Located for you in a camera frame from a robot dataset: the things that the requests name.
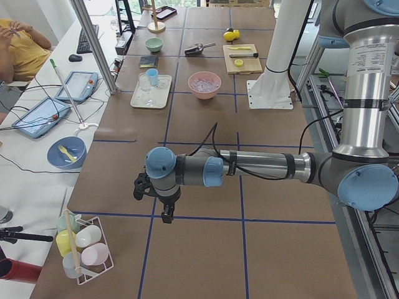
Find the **bowl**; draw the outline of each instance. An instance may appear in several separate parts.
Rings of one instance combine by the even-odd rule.
[[[159,52],[162,49],[163,40],[161,40],[157,37],[154,37],[152,39],[147,39],[145,41],[145,46],[152,53]]]
[[[188,79],[191,92],[202,100],[213,98],[222,85],[220,77],[212,72],[198,72]]]
[[[76,159],[71,159],[59,149],[59,145],[64,146],[69,154]],[[87,154],[86,146],[83,140],[76,136],[69,136],[56,141],[47,152],[48,162],[56,168],[69,170],[82,167]]]

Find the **yellow mug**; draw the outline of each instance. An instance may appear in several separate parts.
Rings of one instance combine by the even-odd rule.
[[[65,257],[69,252],[72,251],[72,248],[70,248],[68,230],[60,231],[55,238],[55,242],[57,243],[58,250],[62,257]]]

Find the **white table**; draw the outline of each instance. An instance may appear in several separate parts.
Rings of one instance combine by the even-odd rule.
[[[100,25],[99,41],[109,66],[113,64],[114,59],[118,58],[115,51],[116,35],[110,28],[110,21],[114,18],[111,16],[92,17],[92,22]],[[76,53],[80,29],[79,22],[74,22],[50,58],[54,59],[63,78],[66,78],[73,70],[98,72],[101,78],[102,75],[93,54],[82,54],[81,62],[68,61],[69,55]],[[35,87],[38,84],[60,84],[49,60],[43,65],[36,78],[37,81],[33,80],[28,87]],[[54,87],[45,87],[45,89],[50,96],[54,96],[58,91],[58,88]],[[28,89],[22,94],[16,105],[32,108],[45,97],[46,93],[40,87]],[[98,110],[87,122],[99,123],[109,97],[107,86],[103,80],[99,80],[98,88],[92,97],[95,99],[86,100],[78,106],[78,110],[83,119]],[[25,113],[21,109],[13,111],[19,116]],[[47,150],[55,141],[72,136],[78,128],[79,121],[73,109],[67,118],[68,120],[61,120],[58,125],[37,140],[30,139],[17,130],[0,131],[0,141],[3,142],[0,154],[24,169],[61,171],[48,163]],[[17,116],[9,113],[1,128],[10,127],[16,120]],[[94,132],[95,127],[91,126],[78,134],[85,141],[88,150]],[[55,236],[57,219],[69,200],[78,175],[77,173],[49,174],[21,171],[17,166],[0,157],[0,204],[14,212],[12,220],[1,224],[0,228],[21,225],[24,227],[23,232],[28,234]],[[0,245],[6,256],[11,259],[43,265],[51,243],[18,240],[14,245],[7,242],[0,242]],[[0,280],[2,298],[26,299],[30,297],[33,288],[34,285],[28,283]]]

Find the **green bowl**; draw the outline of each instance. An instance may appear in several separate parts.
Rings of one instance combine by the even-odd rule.
[[[152,39],[147,39],[145,42],[145,46],[152,53],[159,52],[162,49],[163,40],[157,37],[154,37]]]

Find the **metal scoop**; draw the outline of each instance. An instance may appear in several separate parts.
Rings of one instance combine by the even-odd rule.
[[[212,47],[213,45],[216,45],[215,42],[212,42],[210,44],[193,44],[189,48],[185,49],[185,55],[195,55],[195,54],[201,54],[202,51],[204,51],[204,48]]]

